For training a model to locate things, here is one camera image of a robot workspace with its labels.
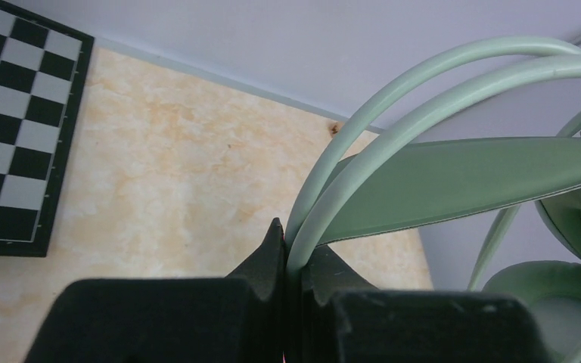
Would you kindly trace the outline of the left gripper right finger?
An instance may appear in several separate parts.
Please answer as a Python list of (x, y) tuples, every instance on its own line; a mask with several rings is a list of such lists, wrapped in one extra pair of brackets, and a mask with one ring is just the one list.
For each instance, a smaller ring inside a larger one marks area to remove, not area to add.
[(548, 362), (537, 323), (513, 297), (382, 290), (331, 248), (301, 271), (304, 362)]

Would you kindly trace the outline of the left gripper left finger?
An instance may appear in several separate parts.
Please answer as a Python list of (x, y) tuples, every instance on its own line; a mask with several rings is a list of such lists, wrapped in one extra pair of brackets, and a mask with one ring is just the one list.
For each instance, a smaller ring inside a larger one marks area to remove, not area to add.
[(223, 278), (83, 279), (53, 302), (28, 362), (280, 362), (284, 232)]

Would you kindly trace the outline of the mint green headphones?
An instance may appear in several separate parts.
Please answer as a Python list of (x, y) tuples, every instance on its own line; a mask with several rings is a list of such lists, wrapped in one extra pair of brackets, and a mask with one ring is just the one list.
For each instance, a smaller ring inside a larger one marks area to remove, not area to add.
[(557, 79), (581, 79), (581, 48), (484, 39), (404, 72), (353, 114), (290, 213), (286, 362), (304, 362), (300, 278), (316, 249), (490, 210), (496, 219), (462, 292), (515, 298), (537, 323), (548, 362), (581, 362), (581, 112), (553, 137), (417, 142), (484, 99)]

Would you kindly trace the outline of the black white checkerboard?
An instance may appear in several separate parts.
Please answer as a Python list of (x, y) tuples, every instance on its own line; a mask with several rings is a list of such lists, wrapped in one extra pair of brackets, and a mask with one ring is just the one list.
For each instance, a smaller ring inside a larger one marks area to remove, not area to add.
[(94, 42), (0, 1), (0, 256), (48, 252)]

